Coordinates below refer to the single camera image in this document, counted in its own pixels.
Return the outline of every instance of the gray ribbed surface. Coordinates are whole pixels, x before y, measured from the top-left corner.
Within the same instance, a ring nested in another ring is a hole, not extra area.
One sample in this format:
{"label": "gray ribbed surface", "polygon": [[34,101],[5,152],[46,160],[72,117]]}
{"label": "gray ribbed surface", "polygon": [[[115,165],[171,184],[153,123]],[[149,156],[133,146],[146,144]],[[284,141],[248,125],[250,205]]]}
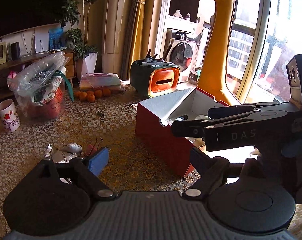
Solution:
{"label": "gray ribbed surface", "polygon": [[176,191],[130,192],[99,203],[82,225],[58,236],[32,237],[12,232],[4,240],[293,240],[287,232],[245,236],[229,231],[200,202],[186,201]]}

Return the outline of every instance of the potted plant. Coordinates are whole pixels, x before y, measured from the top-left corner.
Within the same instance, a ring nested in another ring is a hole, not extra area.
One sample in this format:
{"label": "potted plant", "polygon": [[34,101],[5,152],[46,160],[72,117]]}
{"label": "potted plant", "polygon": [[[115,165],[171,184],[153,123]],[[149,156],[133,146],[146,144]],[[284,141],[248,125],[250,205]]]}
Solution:
{"label": "potted plant", "polygon": [[82,0],[81,2],[84,33],[82,33],[81,29],[74,28],[75,24],[79,24],[79,18],[81,17],[78,9],[80,2],[76,0],[67,0],[66,4],[62,7],[62,19],[60,23],[62,27],[66,26],[68,22],[71,25],[71,30],[68,30],[66,35],[75,52],[77,76],[79,79],[85,73],[93,73],[97,61],[97,48],[95,46],[88,46],[87,44],[90,8],[96,1],[97,0]]}

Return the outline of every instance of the orange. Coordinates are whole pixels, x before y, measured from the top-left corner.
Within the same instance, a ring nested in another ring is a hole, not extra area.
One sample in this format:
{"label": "orange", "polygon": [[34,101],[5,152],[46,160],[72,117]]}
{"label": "orange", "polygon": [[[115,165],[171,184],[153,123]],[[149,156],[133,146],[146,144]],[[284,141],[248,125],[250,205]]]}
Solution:
{"label": "orange", "polygon": [[81,95],[81,91],[78,91],[78,92],[75,92],[75,93],[74,93],[74,97],[75,97],[75,98],[79,98],[80,95]]}
{"label": "orange", "polygon": [[102,98],[103,92],[102,90],[95,90],[94,95],[96,98]]}
{"label": "orange", "polygon": [[104,88],[102,92],[105,97],[109,97],[111,95],[111,90],[109,88]]}
{"label": "orange", "polygon": [[86,92],[81,92],[79,98],[80,98],[80,101],[85,101],[87,100],[87,97],[88,97],[88,94]]}
{"label": "orange", "polygon": [[93,94],[88,94],[88,102],[92,103],[95,100],[95,96]]}

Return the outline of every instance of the green ribbon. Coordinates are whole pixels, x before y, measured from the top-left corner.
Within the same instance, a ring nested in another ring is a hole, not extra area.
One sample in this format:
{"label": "green ribbon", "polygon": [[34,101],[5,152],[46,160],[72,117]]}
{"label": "green ribbon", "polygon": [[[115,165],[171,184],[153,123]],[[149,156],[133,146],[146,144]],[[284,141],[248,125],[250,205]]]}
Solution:
{"label": "green ribbon", "polygon": [[72,102],[74,102],[73,89],[72,89],[71,83],[67,79],[67,77],[61,71],[59,71],[59,70],[57,70],[56,72],[54,72],[53,76],[54,77],[62,77],[64,79],[64,82],[67,84],[71,100],[72,100]]}

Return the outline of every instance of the window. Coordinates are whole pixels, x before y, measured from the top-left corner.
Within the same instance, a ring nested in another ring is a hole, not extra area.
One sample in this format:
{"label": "window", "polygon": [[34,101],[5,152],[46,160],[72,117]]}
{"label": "window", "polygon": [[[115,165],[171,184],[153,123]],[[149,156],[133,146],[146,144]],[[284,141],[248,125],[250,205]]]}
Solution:
{"label": "window", "polygon": [[271,0],[262,56],[246,102],[290,99],[286,65],[302,53],[302,0]]}
{"label": "window", "polygon": [[236,4],[227,61],[227,87],[234,95],[238,92],[248,62],[260,0],[237,0]]}

